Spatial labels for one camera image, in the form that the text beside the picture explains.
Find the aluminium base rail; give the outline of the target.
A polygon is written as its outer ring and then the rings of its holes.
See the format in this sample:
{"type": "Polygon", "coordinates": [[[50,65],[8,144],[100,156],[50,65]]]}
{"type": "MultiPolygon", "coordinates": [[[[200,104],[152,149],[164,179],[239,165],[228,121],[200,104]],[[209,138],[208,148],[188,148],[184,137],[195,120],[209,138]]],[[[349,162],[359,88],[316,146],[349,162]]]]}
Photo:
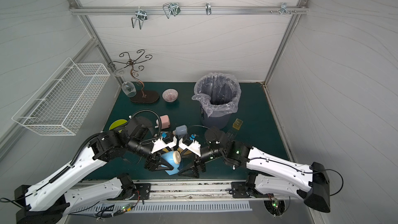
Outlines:
{"type": "Polygon", "coordinates": [[[258,183],[246,179],[135,180],[133,183],[138,187],[142,199],[151,201],[267,200],[270,194],[278,199],[301,199],[295,183],[263,175],[258,183]]]}

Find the light blue pencil sharpener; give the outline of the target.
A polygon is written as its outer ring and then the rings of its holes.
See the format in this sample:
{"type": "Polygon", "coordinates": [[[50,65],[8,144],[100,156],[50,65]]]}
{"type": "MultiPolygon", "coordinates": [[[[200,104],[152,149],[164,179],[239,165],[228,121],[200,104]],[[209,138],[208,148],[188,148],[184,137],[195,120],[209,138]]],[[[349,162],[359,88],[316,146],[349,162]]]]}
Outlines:
{"type": "Polygon", "coordinates": [[[181,155],[179,151],[166,152],[161,155],[161,158],[173,168],[172,170],[165,170],[168,175],[175,175],[182,168],[181,155]]]}

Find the hanging wine glass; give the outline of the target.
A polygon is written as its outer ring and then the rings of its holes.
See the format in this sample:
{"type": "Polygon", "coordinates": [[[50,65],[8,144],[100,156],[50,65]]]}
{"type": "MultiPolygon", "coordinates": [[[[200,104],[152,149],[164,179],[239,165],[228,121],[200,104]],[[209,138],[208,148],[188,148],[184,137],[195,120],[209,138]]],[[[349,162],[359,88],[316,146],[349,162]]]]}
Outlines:
{"type": "Polygon", "coordinates": [[[122,68],[117,69],[113,72],[113,75],[115,77],[118,77],[121,79],[121,81],[122,81],[121,89],[124,92],[124,94],[129,98],[134,97],[137,94],[136,88],[131,81],[127,81],[124,78],[124,74],[125,74],[125,71],[122,68]]]}

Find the striped ceramic bowl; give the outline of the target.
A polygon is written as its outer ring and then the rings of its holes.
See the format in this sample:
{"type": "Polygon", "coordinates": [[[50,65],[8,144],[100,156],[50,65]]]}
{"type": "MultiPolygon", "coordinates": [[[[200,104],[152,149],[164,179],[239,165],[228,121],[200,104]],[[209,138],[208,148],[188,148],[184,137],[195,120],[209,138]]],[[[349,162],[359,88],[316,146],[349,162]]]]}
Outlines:
{"type": "Polygon", "coordinates": [[[162,98],[168,103],[175,102],[178,99],[178,91],[175,89],[166,89],[162,93],[162,98]]]}

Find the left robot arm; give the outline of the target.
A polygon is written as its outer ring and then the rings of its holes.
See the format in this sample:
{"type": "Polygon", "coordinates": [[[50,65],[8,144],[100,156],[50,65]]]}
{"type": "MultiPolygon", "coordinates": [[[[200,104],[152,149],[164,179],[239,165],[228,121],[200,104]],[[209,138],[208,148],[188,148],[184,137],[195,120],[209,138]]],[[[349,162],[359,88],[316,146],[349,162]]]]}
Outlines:
{"type": "Polygon", "coordinates": [[[85,204],[134,197],[138,190],[128,174],[81,190],[73,190],[72,187],[95,170],[123,157],[126,152],[147,158],[150,171],[156,171],[161,164],[167,169],[172,168],[153,148],[157,141],[163,140],[161,117],[157,117],[155,136],[146,139],[153,125],[140,114],[138,111],[126,123],[91,135],[64,167],[35,185],[21,185],[14,191],[14,199],[1,198],[1,203],[11,203],[19,208],[16,213],[19,224],[56,224],[85,204]]]}

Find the aluminium rail with hooks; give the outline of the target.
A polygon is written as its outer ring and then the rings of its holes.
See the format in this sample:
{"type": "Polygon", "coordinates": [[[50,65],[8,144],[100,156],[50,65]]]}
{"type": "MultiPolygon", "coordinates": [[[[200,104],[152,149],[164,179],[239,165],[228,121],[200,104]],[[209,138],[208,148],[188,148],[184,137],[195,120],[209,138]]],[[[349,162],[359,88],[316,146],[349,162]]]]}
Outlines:
{"type": "Polygon", "coordinates": [[[214,6],[205,3],[203,6],[180,6],[178,3],[166,3],[162,6],[132,7],[83,7],[75,0],[67,0],[69,11],[75,16],[130,16],[132,27],[139,24],[140,29],[150,16],[211,16],[211,15],[305,15],[307,4],[288,6],[214,6]]]}

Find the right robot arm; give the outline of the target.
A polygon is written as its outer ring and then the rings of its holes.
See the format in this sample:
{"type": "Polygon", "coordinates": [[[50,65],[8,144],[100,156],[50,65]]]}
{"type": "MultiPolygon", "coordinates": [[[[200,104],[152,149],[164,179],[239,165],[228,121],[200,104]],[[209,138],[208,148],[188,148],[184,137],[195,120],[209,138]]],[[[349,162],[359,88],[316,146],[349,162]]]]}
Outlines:
{"type": "Polygon", "coordinates": [[[196,134],[185,134],[177,142],[182,151],[190,151],[194,159],[178,174],[198,178],[206,171],[206,164],[222,159],[233,169],[246,168],[252,171],[244,185],[246,197],[285,195],[301,199],[316,211],[331,211],[329,169],[323,164],[294,163],[270,155],[260,149],[237,141],[234,134],[225,133],[217,127],[205,131],[206,146],[201,146],[196,134]]]}

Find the yellow transparent shavings tray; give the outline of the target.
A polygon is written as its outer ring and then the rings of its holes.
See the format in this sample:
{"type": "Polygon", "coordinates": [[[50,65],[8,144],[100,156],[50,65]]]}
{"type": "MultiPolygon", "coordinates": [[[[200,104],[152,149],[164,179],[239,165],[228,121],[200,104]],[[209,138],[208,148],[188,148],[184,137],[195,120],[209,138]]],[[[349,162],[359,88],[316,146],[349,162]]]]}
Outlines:
{"type": "Polygon", "coordinates": [[[239,131],[241,129],[242,125],[243,125],[243,121],[241,119],[236,118],[236,120],[233,122],[232,127],[233,127],[233,129],[239,131]]]}

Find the pink pencil sharpener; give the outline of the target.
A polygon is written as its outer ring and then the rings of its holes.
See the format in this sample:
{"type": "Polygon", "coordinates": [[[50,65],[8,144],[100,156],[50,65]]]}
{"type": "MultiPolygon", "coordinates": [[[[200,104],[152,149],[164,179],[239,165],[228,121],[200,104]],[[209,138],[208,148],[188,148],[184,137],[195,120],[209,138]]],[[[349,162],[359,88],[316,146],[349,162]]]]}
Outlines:
{"type": "Polygon", "coordinates": [[[161,120],[161,129],[167,129],[171,126],[171,121],[168,115],[163,115],[160,116],[160,120],[161,120]]]}

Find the dark oval glass rack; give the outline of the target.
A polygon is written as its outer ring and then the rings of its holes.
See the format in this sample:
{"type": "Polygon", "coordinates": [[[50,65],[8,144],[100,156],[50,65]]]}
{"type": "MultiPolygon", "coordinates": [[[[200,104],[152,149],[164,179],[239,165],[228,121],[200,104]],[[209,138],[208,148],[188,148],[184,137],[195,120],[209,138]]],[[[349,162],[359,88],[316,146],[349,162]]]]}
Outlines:
{"type": "Polygon", "coordinates": [[[156,91],[145,89],[145,84],[141,81],[139,77],[139,72],[144,70],[143,63],[151,60],[153,58],[152,55],[146,54],[144,49],[139,49],[136,52],[139,57],[136,59],[132,59],[129,52],[122,52],[119,57],[123,58],[127,56],[128,60],[126,62],[122,61],[111,61],[108,62],[107,66],[115,70],[117,69],[126,69],[130,68],[130,76],[135,80],[135,83],[132,82],[136,88],[137,94],[134,97],[129,98],[132,103],[135,104],[152,104],[159,100],[160,96],[156,91]]]}

